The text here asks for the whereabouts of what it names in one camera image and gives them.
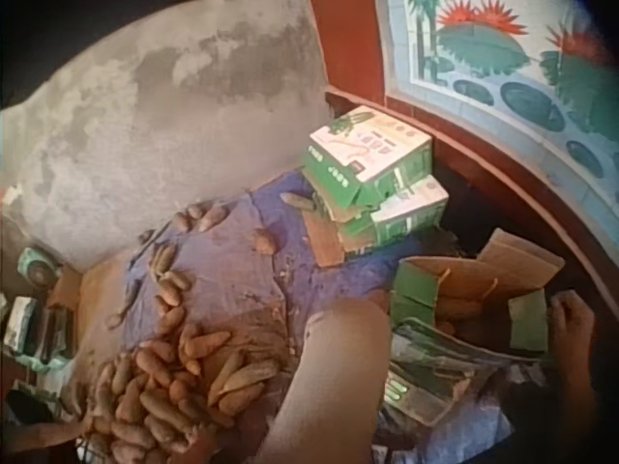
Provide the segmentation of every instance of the painted tile mural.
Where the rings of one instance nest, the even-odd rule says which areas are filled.
[[[619,71],[588,15],[567,0],[387,4],[388,91],[514,149],[619,246]]]

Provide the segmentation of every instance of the concrete wall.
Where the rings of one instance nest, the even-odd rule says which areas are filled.
[[[209,0],[96,43],[2,112],[5,209],[80,270],[298,164],[329,112],[309,3]]]

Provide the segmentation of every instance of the cardboard piece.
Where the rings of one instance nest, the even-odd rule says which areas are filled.
[[[367,106],[310,138],[306,169],[343,209],[377,208],[431,172],[431,137]]]

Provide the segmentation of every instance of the sweet potato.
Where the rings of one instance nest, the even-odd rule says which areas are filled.
[[[185,364],[185,369],[196,377],[199,377],[202,374],[202,366],[196,360],[187,361]]]
[[[140,348],[148,348],[166,363],[174,363],[176,361],[176,350],[166,341],[146,340],[142,341],[139,346]]]
[[[147,429],[132,423],[122,423],[115,420],[112,423],[112,434],[119,440],[123,440],[131,445],[138,445],[146,450],[154,448],[157,441]]]
[[[185,309],[182,306],[173,307],[159,320],[157,335],[168,335],[185,319]]]
[[[161,448],[150,449],[144,458],[145,464],[166,464],[167,452]]]
[[[227,416],[222,411],[216,408],[212,408],[207,404],[206,398],[197,393],[190,394],[190,398],[193,402],[209,415],[211,421],[223,428],[232,428],[234,426],[234,419]]]
[[[185,454],[190,448],[191,444],[184,438],[177,438],[171,442],[162,443],[162,448],[169,453]]]
[[[235,417],[247,408],[258,396],[264,392],[265,384],[253,384],[242,390],[228,393],[220,400],[219,408],[227,416]]]
[[[181,292],[176,288],[176,285],[164,278],[159,281],[159,295],[172,307],[178,306],[183,301]]]
[[[174,372],[172,374],[175,379],[182,380],[187,384],[190,389],[194,389],[197,387],[197,379],[193,374],[190,374],[186,370],[181,370],[179,372]]]
[[[116,419],[127,423],[139,423],[144,419],[145,411],[139,402],[139,394],[146,384],[147,375],[132,379],[127,385],[127,392],[116,408]]]
[[[169,442],[174,440],[176,436],[176,430],[169,423],[157,419],[152,414],[146,416],[144,419],[144,425],[148,428],[159,443]]]
[[[178,402],[186,398],[189,393],[190,389],[187,387],[187,384],[178,379],[174,379],[168,391],[170,401],[175,405],[178,405]]]
[[[117,440],[111,445],[112,454],[114,459],[119,464],[133,464],[134,462],[140,462],[146,456],[146,449],[131,445],[127,442]]]
[[[91,433],[88,437],[88,448],[105,456],[110,454],[109,437],[102,433]]]
[[[109,382],[103,383],[95,391],[95,404],[99,416],[108,421],[114,419],[114,395]]]
[[[228,380],[225,381],[223,388],[220,390],[220,394],[223,395],[228,392],[234,392],[249,385],[268,380],[275,377],[279,370],[275,360],[265,360],[248,364],[228,377]]]
[[[225,384],[226,380],[232,375],[234,372],[239,370],[243,365],[243,353],[241,351],[234,351],[228,359],[223,364],[223,367],[220,370],[220,373],[215,378],[213,383],[211,384],[211,388],[209,389],[208,395],[208,405],[213,406],[220,399],[220,390],[223,388],[223,384]]]
[[[172,218],[172,223],[179,232],[186,233],[189,232],[192,228],[192,223],[190,222],[189,218],[180,211],[174,215],[174,217]]]
[[[132,378],[132,357],[129,353],[121,353],[116,373],[112,379],[112,393],[118,395],[125,391]]]
[[[311,212],[316,209],[316,205],[309,198],[297,195],[296,193],[292,193],[290,191],[280,193],[280,198],[286,205],[290,205],[299,210]]]
[[[149,392],[151,392],[152,394],[158,396],[161,399],[164,399],[165,401],[168,401],[170,398],[167,394],[167,389],[153,389],[153,390],[149,390]]]
[[[197,336],[185,344],[185,353],[192,360],[206,358],[220,348],[230,337],[230,332],[216,332]]]
[[[155,310],[160,317],[164,316],[170,310],[169,304],[166,303],[160,295],[155,296]]]
[[[193,219],[200,219],[204,216],[204,210],[197,203],[190,205],[187,208],[187,212],[189,213],[190,217],[192,217]]]
[[[111,421],[101,416],[93,418],[93,428],[102,435],[111,435]]]
[[[158,397],[151,391],[145,391],[139,396],[144,409],[162,421],[165,421],[181,433],[192,429],[192,422],[170,402]]]
[[[156,263],[154,263],[155,273],[158,276],[162,276],[163,274],[165,274],[165,272],[170,269],[170,266],[172,266],[172,263],[174,262],[175,257],[176,257],[176,245],[169,244],[162,250],[159,256],[159,259],[157,260]]]
[[[135,362],[144,372],[155,377],[159,384],[169,388],[172,383],[172,374],[152,351],[141,348],[137,352]]]
[[[253,249],[266,256],[273,256],[278,252],[278,245],[275,239],[264,229],[253,231]]]
[[[228,216],[228,211],[223,206],[214,206],[197,224],[197,230],[199,232],[206,232],[211,230],[217,224],[222,222]]]
[[[192,289],[192,282],[180,271],[168,271],[163,275],[163,278],[171,281],[184,292]]]
[[[178,409],[195,423],[202,422],[206,424],[211,420],[209,415],[197,406],[191,398],[185,397],[181,399],[178,403]]]

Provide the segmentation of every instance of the box flap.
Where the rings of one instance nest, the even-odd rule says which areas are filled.
[[[512,319],[510,347],[546,352],[548,322],[544,289],[508,301]]]
[[[437,277],[449,270],[438,290],[442,297],[480,300],[496,285],[496,279],[500,277],[494,267],[475,259],[414,256],[406,261]]]
[[[504,283],[529,289],[544,287],[565,265],[563,258],[501,229],[492,233],[477,259],[508,274]]]
[[[351,219],[360,216],[361,213],[365,210],[364,208],[360,208],[358,206],[349,206],[348,208],[342,208],[336,203],[334,197],[331,193],[322,186],[316,176],[309,169],[304,168],[301,171],[304,177],[311,184],[313,189],[318,193],[320,200],[325,205],[327,212],[332,220],[335,222],[348,222]]]
[[[426,324],[434,325],[434,309],[432,306],[409,300],[395,292],[391,294],[389,315],[392,326],[397,326],[407,317],[416,317]]]
[[[438,296],[438,277],[410,262],[400,261],[394,291],[409,300],[434,308]]]

